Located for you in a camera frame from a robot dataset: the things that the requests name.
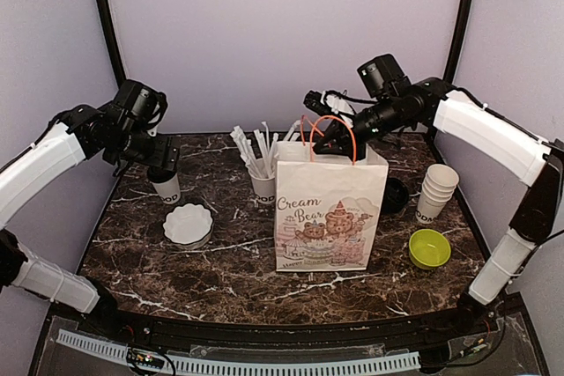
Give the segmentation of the white paper bag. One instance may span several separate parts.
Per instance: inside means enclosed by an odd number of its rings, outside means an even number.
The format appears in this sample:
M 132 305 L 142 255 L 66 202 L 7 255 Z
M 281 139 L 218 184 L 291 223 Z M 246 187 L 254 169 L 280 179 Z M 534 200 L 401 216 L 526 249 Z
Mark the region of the white paper bag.
M 367 145 L 363 160 L 313 151 L 319 139 L 278 143 L 278 272 L 358 271 L 368 266 L 388 162 Z

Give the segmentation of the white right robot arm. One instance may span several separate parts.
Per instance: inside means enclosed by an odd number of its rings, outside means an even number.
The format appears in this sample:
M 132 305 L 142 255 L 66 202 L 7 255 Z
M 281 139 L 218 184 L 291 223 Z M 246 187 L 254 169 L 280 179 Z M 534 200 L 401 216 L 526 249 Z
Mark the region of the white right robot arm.
M 412 82 L 391 54 L 363 63 L 357 73 L 369 95 L 366 100 L 334 90 L 306 94 L 308 109 L 335 120 L 314 144 L 315 153 L 355 160 L 362 155 L 359 147 L 372 139 L 424 126 L 467 144 L 525 188 L 506 233 L 449 317 L 456 334 L 469 335 L 484 320 L 482 306 L 492 303 L 528 260 L 558 236 L 553 227 L 563 200 L 563 143 L 524 129 L 463 87 L 438 77 Z

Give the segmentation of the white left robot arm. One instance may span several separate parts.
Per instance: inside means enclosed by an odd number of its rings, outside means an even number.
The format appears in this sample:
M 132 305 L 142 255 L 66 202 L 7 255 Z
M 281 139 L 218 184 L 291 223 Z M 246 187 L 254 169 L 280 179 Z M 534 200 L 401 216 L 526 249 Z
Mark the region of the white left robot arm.
M 158 127 L 168 108 L 167 95 L 142 82 L 127 79 L 109 102 L 81 104 L 51 119 L 45 131 L 1 168 L 1 285 L 29 291 L 52 303 L 89 314 L 105 337 L 124 330 L 123 316 L 105 287 L 46 260 L 27 247 L 8 225 L 37 196 L 87 160 L 101 155 L 125 173 L 133 165 L 146 176 L 165 204 L 180 199 L 177 165 L 180 140 Z

